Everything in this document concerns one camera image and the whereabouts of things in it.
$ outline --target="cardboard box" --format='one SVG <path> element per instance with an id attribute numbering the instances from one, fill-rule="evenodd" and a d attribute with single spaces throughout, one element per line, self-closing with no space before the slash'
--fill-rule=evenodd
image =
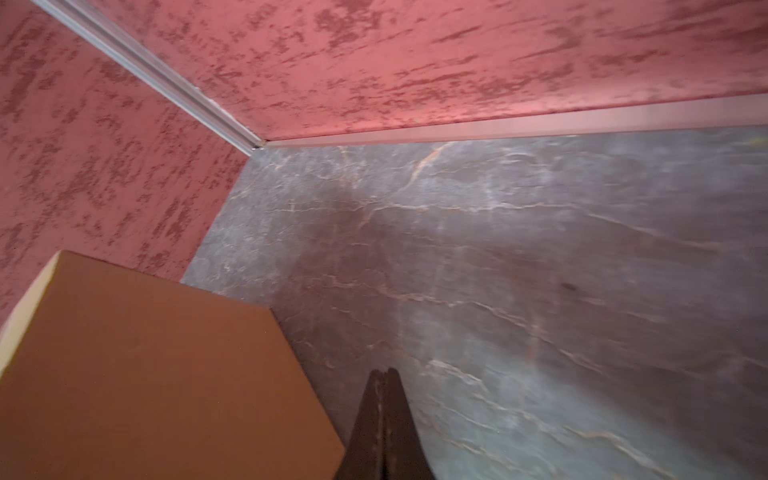
<path id="1" fill-rule="evenodd" d="M 331 479 L 343 446 L 266 308 L 75 253 L 0 336 L 0 478 Z"/>

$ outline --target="textured pink wall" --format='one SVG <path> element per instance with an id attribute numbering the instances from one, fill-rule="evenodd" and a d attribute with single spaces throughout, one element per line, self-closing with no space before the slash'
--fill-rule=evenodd
<path id="1" fill-rule="evenodd" d="M 277 140 L 768 91 L 765 0 L 92 0 Z"/>
<path id="2" fill-rule="evenodd" d="M 0 0 L 0 323 L 56 250 L 178 280 L 245 156 L 27 0 Z"/>

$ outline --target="metal trim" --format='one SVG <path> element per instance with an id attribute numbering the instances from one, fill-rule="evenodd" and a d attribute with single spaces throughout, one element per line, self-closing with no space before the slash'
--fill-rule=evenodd
<path id="1" fill-rule="evenodd" d="M 768 94 L 601 108 L 322 137 L 268 141 L 266 147 L 326 147 L 768 124 Z"/>
<path id="2" fill-rule="evenodd" d="M 246 155 L 264 141 L 83 0 L 32 0 Z"/>

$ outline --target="marble floor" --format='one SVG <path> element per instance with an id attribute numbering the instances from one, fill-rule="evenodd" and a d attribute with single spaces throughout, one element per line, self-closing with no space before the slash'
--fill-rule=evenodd
<path id="1" fill-rule="evenodd" d="M 271 306 L 440 480 L 768 475 L 768 128 L 254 154 L 184 282 Z"/>

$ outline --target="dark stain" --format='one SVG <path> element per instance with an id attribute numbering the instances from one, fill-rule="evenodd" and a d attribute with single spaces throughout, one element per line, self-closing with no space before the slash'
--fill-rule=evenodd
<path id="1" fill-rule="evenodd" d="M 194 205 L 194 201 L 196 199 L 197 194 L 193 194 L 182 203 L 179 216 L 176 217 L 176 221 L 173 222 L 173 224 L 168 228 L 168 231 L 165 233 L 165 236 L 171 238 L 173 243 L 177 243 L 179 240 L 181 240 L 181 237 L 184 235 L 184 231 L 192 222 L 192 206 Z"/>
<path id="2" fill-rule="evenodd" d="M 118 228 L 115 230 L 114 234 L 112 235 L 112 238 L 109 239 L 107 242 L 108 246 L 111 246 L 114 242 L 121 239 L 123 235 L 125 234 L 125 230 L 128 229 L 128 226 L 137 218 L 137 215 L 141 214 L 140 210 L 137 211 L 131 211 L 128 212 L 123 216 L 123 219 L 120 220 L 120 223 L 118 223 Z"/>
<path id="3" fill-rule="evenodd" d="M 757 53 L 768 47 L 768 24 L 758 25 L 755 28 L 749 28 L 747 30 L 723 31 L 714 36 L 698 39 L 708 41 L 732 41 L 745 51 Z"/>
<path id="4" fill-rule="evenodd" d="M 150 257 L 149 261 L 147 261 L 147 266 L 143 270 L 145 273 L 149 273 L 150 275 L 155 274 L 159 269 L 163 268 L 166 263 L 168 263 L 169 259 L 170 251 L 163 250 L 162 252 L 156 253 Z"/>
<path id="5" fill-rule="evenodd" d="M 180 200 L 178 198 L 175 198 L 173 203 L 171 203 L 170 206 L 168 206 L 168 208 L 165 209 L 165 213 L 163 213 L 163 216 L 160 219 L 160 222 L 158 222 L 157 226 L 155 226 L 154 230 L 152 230 L 152 238 L 158 238 L 163 233 L 163 230 L 165 230 L 165 226 L 168 224 L 168 221 L 176 213 L 176 210 L 179 209 L 180 205 L 181 205 Z"/>
<path id="6" fill-rule="evenodd" d="M 546 55 L 550 53 L 557 53 L 559 51 L 568 50 L 569 48 L 576 48 L 581 45 L 581 36 L 574 33 L 574 31 L 568 27 L 557 27 L 551 30 L 547 30 L 546 32 L 550 35 L 560 38 L 560 45 L 519 57 L 517 60 L 522 60 L 523 58 L 538 57 L 539 55 Z"/>
<path id="7" fill-rule="evenodd" d="M 506 78 L 494 78 L 478 85 L 475 89 L 480 94 L 481 100 L 494 100 L 520 91 L 534 80 L 533 77 L 510 81 Z"/>
<path id="8" fill-rule="evenodd" d="M 16 253 L 24 241 L 21 239 L 22 231 L 24 230 L 23 223 L 17 223 L 12 228 L 5 229 L 3 237 L 5 237 L 5 245 L 2 248 L 2 257 L 0 257 L 0 268 L 6 268 L 13 263 Z"/>
<path id="9" fill-rule="evenodd" d="M 740 3 L 763 3 L 764 0 L 713 0 L 710 2 L 699 2 L 696 7 L 682 5 L 676 7 L 667 18 L 669 20 L 688 20 L 692 17 L 717 12 L 726 7 L 732 7 Z"/>
<path id="10" fill-rule="evenodd" d="M 406 83 L 400 85 L 399 87 L 393 87 L 393 88 L 390 88 L 390 89 L 388 89 L 386 91 L 397 91 L 397 90 L 402 90 L 403 88 L 410 88 L 410 87 L 416 87 L 416 86 L 419 86 L 419 85 L 432 84 L 432 83 L 436 83 L 436 82 L 439 82 L 439 81 L 452 80 L 452 79 L 455 79 L 455 78 L 466 77 L 468 75 L 474 75 L 475 73 L 476 72 L 474 70 L 460 71 L 460 72 L 457 72 L 457 73 L 440 75 L 439 77 L 435 77 L 435 78 L 424 78 L 422 80 L 407 81 Z"/>
<path id="11" fill-rule="evenodd" d="M 245 16 L 247 26 L 250 30 L 258 31 L 263 23 L 272 18 L 277 12 L 277 7 L 270 3 L 265 3 L 256 9 L 255 12 Z"/>
<path id="12" fill-rule="evenodd" d="M 18 107 L 27 98 L 27 91 L 43 65 L 45 65 L 45 60 L 34 56 L 24 63 L 20 69 L 18 80 L 5 97 L 5 105 L 0 109 L 0 115 L 15 114 L 14 121 L 18 121 L 21 114 Z"/>
<path id="13" fill-rule="evenodd" d="M 670 33 L 680 33 L 682 31 L 689 31 L 694 30 L 695 28 L 708 28 L 713 27 L 716 25 L 722 25 L 723 19 L 722 18 L 710 18 L 708 20 L 703 20 L 701 22 L 690 22 L 690 23 L 684 23 L 682 25 L 675 25 L 675 26 L 661 26 L 657 28 L 653 28 L 651 30 L 645 30 L 647 26 L 644 27 L 637 27 L 637 28 L 630 28 L 629 30 L 619 31 L 618 33 L 609 35 L 609 36 L 616 36 L 619 38 L 626 38 L 628 40 L 638 40 L 640 38 L 652 38 L 652 37 L 658 37 L 661 35 L 669 35 Z"/>
<path id="14" fill-rule="evenodd" d="M 123 126 L 123 121 L 120 115 L 107 114 L 96 117 L 96 125 L 99 127 L 105 127 L 107 130 L 117 132 Z"/>
<path id="15" fill-rule="evenodd" d="M 464 64 L 468 64 L 472 60 L 475 60 L 476 58 L 480 58 L 480 55 L 469 55 L 468 57 L 461 58 L 460 60 L 452 61 L 450 64 L 464 65 Z"/>
<path id="16" fill-rule="evenodd" d="M 567 63 L 565 65 L 561 65 L 560 67 L 557 67 L 554 70 L 545 71 L 543 73 L 536 75 L 536 79 L 543 82 L 549 82 L 550 83 L 549 91 L 554 91 L 558 89 L 559 85 L 553 82 L 560 78 L 567 77 L 573 72 L 574 72 L 574 65 L 571 63 Z"/>
<path id="17" fill-rule="evenodd" d="M 14 48 L 11 49 L 11 52 L 8 54 L 8 56 L 5 57 L 2 64 L 0 64 L 0 73 L 2 74 L 8 74 L 11 70 L 11 66 L 17 61 L 24 58 L 24 55 L 27 51 L 27 47 L 29 46 L 29 42 L 35 41 L 38 38 L 40 38 L 45 30 L 42 27 L 36 27 L 36 28 L 30 28 L 27 30 L 19 39 L 19 45 L 16 45 Z M 8 36 L 8 40 L 6 44 L 8 44 L 11 39 L 13 39 L 18 33 L 11 33 Z"/>
<path id="18" fill-rule="evenodd" d="M 336 9 L 325 8 L 315 14 L 317 28 L 331 34 L 328 48 L 355 41 L 381 25 L 383 13 L 369 9 L 372 0 L 334 0 L 333 4 Z M 340 8 L 346 10 L 343 15 L 337 13 Z"/>
<path id="19" fill-rule="evenodd" d="M 434 40 L 432 43 L 443 43 L 444 41 L 449 40 L 455 40 L 457 38 L 461 38 L 464 35 L 467 35 L 468 33 L 472 33 L 473 31 L 477 31 L 482 27 L 482 25 L 476 25 L 474 27 L 465 28 L 464 30 L 459 30 L 455 33 L 451 33 L 450 35 L 446 35 L 445 37 L 438 38 L 437 40 Z"/>
<path id="20" fill-rule="evenodd" d="M 64 74 L 63 71 L 53 71 L 38 82 L 38 90 L 51 90 L 56 82 L 57 78 L 60 78 Z"/>
<path id="21" fill-rule="evenodd" d="M 22 20 L 21 20 L 21 21 L 18 23 L 18 25 L 16 25 L 16 26 L 14 27 L 14 29 L 13 29 L 13 30 L 11 30 L 11 33 L 9 33 L 9 34 L 8 34 L 8 36 L 6 36 L 6 37 L 5 37 L 5 41 L 3 42 L 3 44 L 2 44 L 2 45 L 0 45 L 0 49 L 2 49 L 2 48 L 5 48 L 5 47 L 9 46 L 9 45 L 11 44 L 11 42 L 14 40 L 14 38 L 16 38 L 16 36 L 17 36 L 17 35 L 18 35 L 18 34 L 19 34 L 19 33 L 20 33 L 22 30 L 24 30 L 24 27 L 27 25 L 27 22 L 29 22 L 30 20 L 32 20 L 32 15 L 27 15 L 26 17 L 24 17 L 24 18 L 23 18 L 23 19 L 22 19 Z M 29 30 L 29 31 L 32 31 L 32 30 L 37 30 L 37 31 L 38 31 L 38 36 L 40 36 L 40 35 L 42 34 L 42 28 L 30 28 L 30 30 Z"/>
<path id="22" fill-rule="evenodd" d="M 125 68 L 122 68 L 116 61 L 99 61 L 99 71 L 109 81 L 114 83 L 138 84 L 139 80 Z"/>

